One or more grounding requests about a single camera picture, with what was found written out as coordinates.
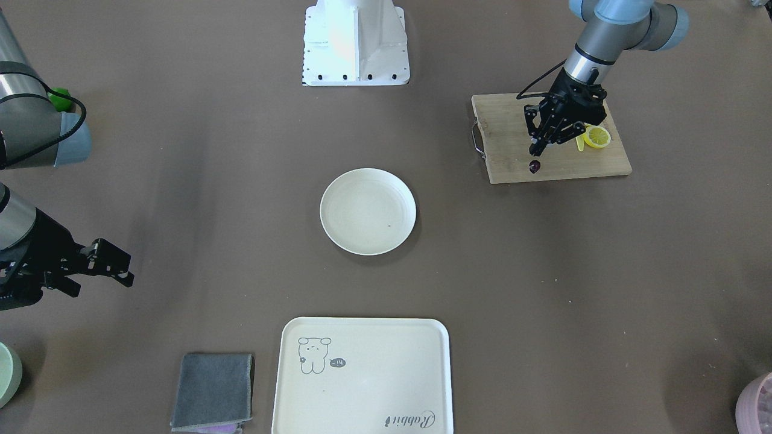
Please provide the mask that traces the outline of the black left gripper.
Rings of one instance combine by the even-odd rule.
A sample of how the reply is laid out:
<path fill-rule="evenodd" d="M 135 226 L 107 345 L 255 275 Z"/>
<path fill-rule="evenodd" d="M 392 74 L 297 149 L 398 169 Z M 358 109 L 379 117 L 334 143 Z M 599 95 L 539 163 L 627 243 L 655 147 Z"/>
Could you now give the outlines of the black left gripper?
<path fill-rule="evenodd" d="M 542 98 L 538 105 L 524 106 L 530 154 L 540 157 L 547 146 L 584 134 L 585 124 L 599 125 L 606 118 L 606 96 L 596 67 L 590 69 L 589 83 L 575 80 L 562 69 L 548 92 L 524 94 L 524 99 Z"/>

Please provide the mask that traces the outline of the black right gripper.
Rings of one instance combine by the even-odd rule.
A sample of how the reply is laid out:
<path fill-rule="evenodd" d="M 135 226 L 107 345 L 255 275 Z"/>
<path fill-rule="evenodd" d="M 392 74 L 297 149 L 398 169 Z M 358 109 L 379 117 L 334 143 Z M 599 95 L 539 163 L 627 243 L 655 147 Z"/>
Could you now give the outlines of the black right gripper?
<path fill-rule="evenodd" d="M 44 289 L 77 298 L 81 285 L 69 275 L 103 275 L 131 288 L 131 255 L 98 238 L 78 244 L 69 230 L 41 210 L 31 231 L 13 247 L 2 250 L 1 310 L 28 307 L 39 302 Z"/>

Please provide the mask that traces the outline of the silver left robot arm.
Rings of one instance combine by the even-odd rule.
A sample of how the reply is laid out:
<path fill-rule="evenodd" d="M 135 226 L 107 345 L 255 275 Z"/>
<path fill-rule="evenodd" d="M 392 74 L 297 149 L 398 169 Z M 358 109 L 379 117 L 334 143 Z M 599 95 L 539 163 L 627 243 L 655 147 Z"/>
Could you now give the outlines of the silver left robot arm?
<path fill-rule="evenodd" d="M 584 21 L 584 30 L 570 55 L 555 66 L 551 88 L 538 94 L 538 104 L 524 107 L 529 152 L 535 157 L 606 118 L 602 82 L 622 52 L 672 49 L 690 23 L 685 9 L 656 1 L 571 1 L 569 6 Z"/>

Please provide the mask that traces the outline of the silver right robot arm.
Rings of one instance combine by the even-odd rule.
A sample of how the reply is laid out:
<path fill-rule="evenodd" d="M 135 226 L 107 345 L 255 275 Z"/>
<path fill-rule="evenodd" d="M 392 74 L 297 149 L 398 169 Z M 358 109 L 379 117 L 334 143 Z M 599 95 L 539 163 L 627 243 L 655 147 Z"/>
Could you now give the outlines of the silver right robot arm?
<path fill-rule="evenodd" d="M 2 169 L 75 164 L 91 151 L 87 111 L 53 90 L 28 63 L 5 17 L 1 19 Z M 73 275 L 105 275 L 130 288 L 130 254 L 107 239 L 78 244 L 67 228 L 1 186 L 2 309 L 39 302 L 44 289 L 77 297 Z"/>

